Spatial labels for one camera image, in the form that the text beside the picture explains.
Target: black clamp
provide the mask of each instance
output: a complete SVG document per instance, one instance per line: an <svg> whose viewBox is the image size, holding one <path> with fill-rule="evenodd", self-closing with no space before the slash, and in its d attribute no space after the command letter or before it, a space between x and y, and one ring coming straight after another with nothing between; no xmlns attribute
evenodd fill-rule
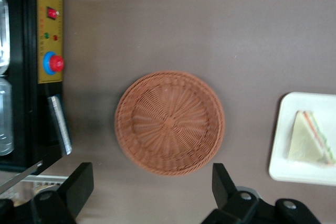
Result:
<svg viewBox="0 0 336 224"><path fill-rule="evenodd" d="M272 206L253 193L238 190L223 164L213 165L212 191L218 206L202 224L321 224L307 206L278 199Z"/></svg>

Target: metal rod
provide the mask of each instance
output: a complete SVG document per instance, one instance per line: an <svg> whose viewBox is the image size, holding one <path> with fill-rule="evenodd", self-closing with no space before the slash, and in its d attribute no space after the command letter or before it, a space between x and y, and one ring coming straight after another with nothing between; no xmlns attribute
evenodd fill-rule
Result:
<svg viewBox="0 0 336 224"><path fill-rule="evenodd" d="M3 185L1 185L0 186L0 194L4 193L8 189L15 186L17 183L19 183L21 180L23 180L25 177L27 177L28 175L35 172L37 170L37 168L41 165L42 165L42 161L40 161L40 162L36 163L35 165L33 165L32 167L26 169L24 172L17 174L13 178L11 178L9 181L7 181Z"/></svg>

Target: yellow control panel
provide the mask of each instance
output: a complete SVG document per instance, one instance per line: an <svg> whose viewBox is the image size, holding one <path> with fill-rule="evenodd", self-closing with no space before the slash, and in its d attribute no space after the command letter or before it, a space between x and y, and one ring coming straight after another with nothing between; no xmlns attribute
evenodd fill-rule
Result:
<svg viewBox="0 0 336 224"><path fill-rule="evenodd" d="M38 83L63 80L63 0L37 0Z"/></svg>

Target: white plate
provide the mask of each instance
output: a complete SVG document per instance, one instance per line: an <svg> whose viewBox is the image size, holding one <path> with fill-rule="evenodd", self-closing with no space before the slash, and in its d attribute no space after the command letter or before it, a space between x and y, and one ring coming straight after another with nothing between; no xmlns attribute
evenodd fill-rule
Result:
<svg viewBox="0 0 336 224"><path fill-rule="evenodd" d="M336 166L287 160L296 112L310 110L336 154L336 95L293 92L280 105L269 174L275 180L336 186Z"/></svg>

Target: wicker basket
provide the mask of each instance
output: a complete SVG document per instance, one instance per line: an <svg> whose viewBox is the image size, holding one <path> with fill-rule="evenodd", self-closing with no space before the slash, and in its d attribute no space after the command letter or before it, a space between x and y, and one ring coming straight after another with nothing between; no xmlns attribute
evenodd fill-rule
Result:
<svg viewBox="0 0 336 224"><path fill-rule="evenodd" d="M224 112L214 91L185 72L140 78L121 98L115 132L125 154L140 167L176 176L204 166L218 151Z"/></svg>

